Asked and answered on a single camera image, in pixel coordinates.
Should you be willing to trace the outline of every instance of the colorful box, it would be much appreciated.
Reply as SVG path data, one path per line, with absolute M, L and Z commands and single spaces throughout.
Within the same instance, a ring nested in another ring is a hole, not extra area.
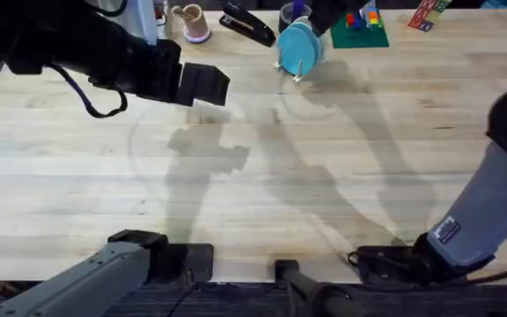
M 452 0 L 422 0 L 408 26 L 428 32 Z

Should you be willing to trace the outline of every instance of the stapler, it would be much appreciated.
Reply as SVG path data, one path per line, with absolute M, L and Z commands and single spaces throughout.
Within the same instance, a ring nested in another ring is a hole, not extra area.
M 252 13 L 228 1 L 223 1 L 222 6 L 224 15 L 219 20 L 220 25 L 226 26 L 268 48 L 275 43 L 276 38 L 273 30 Z

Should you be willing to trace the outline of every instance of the red lego brick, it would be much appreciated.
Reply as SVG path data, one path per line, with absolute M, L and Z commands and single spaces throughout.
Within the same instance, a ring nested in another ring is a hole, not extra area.
M 345 16 L 345 19 L 348 22 L 348 26 L 353 26 L 356 23 L 353 13 L 348 13 L 348 15 Z

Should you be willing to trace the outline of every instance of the wooden table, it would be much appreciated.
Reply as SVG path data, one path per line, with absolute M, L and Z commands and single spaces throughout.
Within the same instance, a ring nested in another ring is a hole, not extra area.
M 411 243 L 478 166 L 507 90 L 507 11 L 446 11 L 435 30 L 383 11 L 390 48 L 329 49 L 299 86 L 274 49 L 217 23 L 183 60 L 231 78 L 226 107 L 129 98 L 96 120 L 52 70 L 0 76 L 0 280 L 42 280 L 125 228 L 216 248 L 217 281 L 270 281 L 295 258 L 355 282 L 363 244 Z M 259 12 L 276 29 L 275 12 Z M 329 36 L 324 37 L 329 45 Z M 96 107 L 119 103 L 75 76 Z M 507 269 L 507 242 L 481 275 Z

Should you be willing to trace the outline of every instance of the label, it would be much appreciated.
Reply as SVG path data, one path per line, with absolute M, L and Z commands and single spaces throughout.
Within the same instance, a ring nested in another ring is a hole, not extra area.
M 439 224 L 439 227 L 433 232 L 434 237 L 446 244 L 461 230 L 461 225 L 451 216 L 448 216 L 444 221 Z

